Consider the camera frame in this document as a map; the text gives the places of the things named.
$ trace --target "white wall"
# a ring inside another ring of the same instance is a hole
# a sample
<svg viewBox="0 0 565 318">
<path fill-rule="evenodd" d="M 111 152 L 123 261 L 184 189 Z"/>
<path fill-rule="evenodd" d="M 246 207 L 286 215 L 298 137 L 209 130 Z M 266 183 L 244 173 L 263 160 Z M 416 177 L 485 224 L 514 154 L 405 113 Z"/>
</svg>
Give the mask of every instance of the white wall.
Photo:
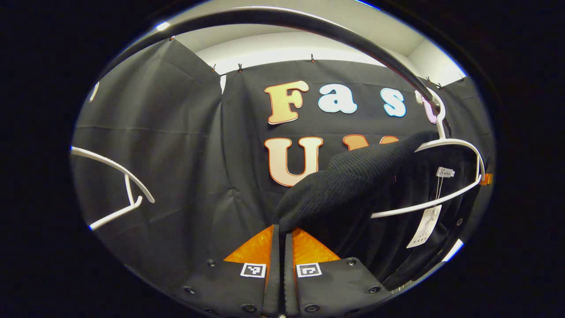
<svg viewBox="0 0 565 318">
<path fill-rule="evenodd" d="M 421 76 L 418 69 L 404 55 L 387 50 L 404 63 L 412 72 Z M 368 55 L 329 38 L 307 32 L 271 33 L 238 38 L 195 52 L 206 63 L 216 64 L 216 72 L 223 74 L 242 67 L 250 67 L 282 61 L 332 59 L 383 66 Z"/>
<path fill-rule="evenodd" d="M 443 86 L 460 80 L 465 72 L 434 43 L 424 40 L 408 58 L 418 68 L 421 77 Z"/>
</svg>

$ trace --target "white paper tag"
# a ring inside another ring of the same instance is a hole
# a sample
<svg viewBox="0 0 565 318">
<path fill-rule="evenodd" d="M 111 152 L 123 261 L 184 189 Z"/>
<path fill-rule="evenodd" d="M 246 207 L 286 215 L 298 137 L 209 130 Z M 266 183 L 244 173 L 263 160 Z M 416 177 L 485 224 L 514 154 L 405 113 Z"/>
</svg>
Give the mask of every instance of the white paper tag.
<svg viewBox="0 0 565 318">
<path fill-rule="evenodd" d="M 406 248 L 422 245 L 432 235 L 433 228 L 436 227 L 437 219 L 440 217 L 441 205 L 424 210 L 424 215 L 420 221 L 420 225 L 416 230 L 416 234 L 410 240 L 410 244 Z"/>
<path fill-rule="evenodd" d="M 453 171 L 453 169 L 448 169 L 444 167 L 439 167 L 436 173 L 436 176 L 441 178 L 451 178 L 454 175 L 455 175 L 455 171 Z"/>
</svg>

